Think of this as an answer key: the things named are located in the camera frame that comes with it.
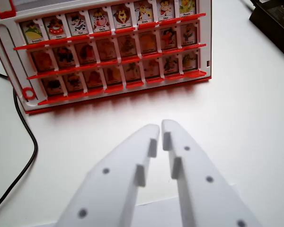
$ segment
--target cartoon character picture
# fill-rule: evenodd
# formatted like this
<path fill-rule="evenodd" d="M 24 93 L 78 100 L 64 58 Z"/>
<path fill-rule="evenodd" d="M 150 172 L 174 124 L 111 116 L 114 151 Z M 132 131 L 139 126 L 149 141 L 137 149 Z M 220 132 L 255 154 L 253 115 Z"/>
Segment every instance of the cartoon character picture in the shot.
<path fill-rule="evenodd" d="M 44 89 L 48 96 L 63 94 L 60 81 L 55 77 L 46 77 L 41 79 Z"/>
<path fill-rule="evenodd" d="M 157 51 L 156 35 L 152 32 L 139 33 L 139 41 L 142 54 Z"/>
<path fill-rule="evenodd" d="M 54 69 L 51 56 L 48 53 L 44 51 L 35 51 L 31 54 L 37 71 L 43 72 Z"/>
<path fill-rule="evenodd" d="M 121 74 L 118 68 L 106 68 L 104 69 L 104 75 L 108 86 L 122 84 Z"/>
<path fill-rule="evenodd" d="M 172 27 L 161 29 L 161 48 L 162 50 L 171 49 L 177 46 L 176 32 Z"/>
<path fill-rule="evenodd" d="M 174 18 L 174 1 L 157 0 L 159 21 Z"/>
<path fill-rule="evenodd" d="M 183 54 L 182 66 L 183 72 L 197 69 L 197 55 L 194 52 Z"/>
<path fill-rule="evenodd" d="M 53 52 L 55 54 L 59 67 L 63 68 L 75 65 L 72 52 L 66 46 L 53 48 Z"/>
<path fill-rule="evenodd" d="M 89 17 L 93 25 L 94 32 L 103 32 L 110 30 L 108 15 L 101 8 L 91 9 Z"/>
<path fill-rule="evenodd" d="M 93 47 L 87 43 L 75 44 L 77 57 L 80 64 L 96 62 Z"/>
<path fill-rule="evenodd" d="M 152 5 L 148 1 L 135 1 L 133 5 L 138 25 L 153 22 Z"/>
<path fill-rule="evenodd" d="M 143 62 L 144 76 L 146 79 L 160 77 L 159 63 L 154 60 L 148 60 Z"/>
<path fill-rule="evenodd" d="M 132 26 L 131 13 L 125 4 L 112 6 L 111 9 L 116 29 Z"/>
<path fill-rule="evenodd" d="M 71 31 L 71 35 L 75 36 L 88 33 L 85 17 L 79 12 L 66 14 L 66 19 Z"/>
<path fill-rule="evenodd" d="M 195 14 L 195 0 L 179 0 L 180 17 Z"/>
<path fill-rule="evenodd" d="M 99 56 L 101 61 L 116 59 L 115 45 L 109 39 L 96 40 Z"/>
<path fill-rule="evenodd" d="M 50 39 L 60 39 L 66 37 L 63 23 L 56 16 L 46 17 L 43 19 L 43 22 Z"/>
<path fill-rule="evenodd" d="M 130 35 L 118 37 L 121 57 L 129 57 L 137 54 L 135 39 Z"/>
<path fill-rule="evenodd" d="M 134 82 L 141 80 L 140 69 L 135 62 L 123 65 L 123 69 L 124 69 L 125 79 L 127 82 Z"/>
<path fill-rule="evenodd" d="M 32 20 L 21 22 L 20 27 L 27 44 L 35 44 L 44 40 L 39 25 Z"/>
<path fill-rule="evenodd" d="M 102 87 L 101 76 L 97 71 L 85 71 L 83 72 L 85 83 L 88 89 Z"/>
<path fill-rule="evenodd" d="M 68 92 L 83 90 L 80 77 L 75 73 L 63 75 L 63 80 Z"/>
<path fill-rule="evenodd" d="M 178 59 L 175 56 L 169 56 L 163 59 L 164 75 L 168 76 L 179 72 Z"/>

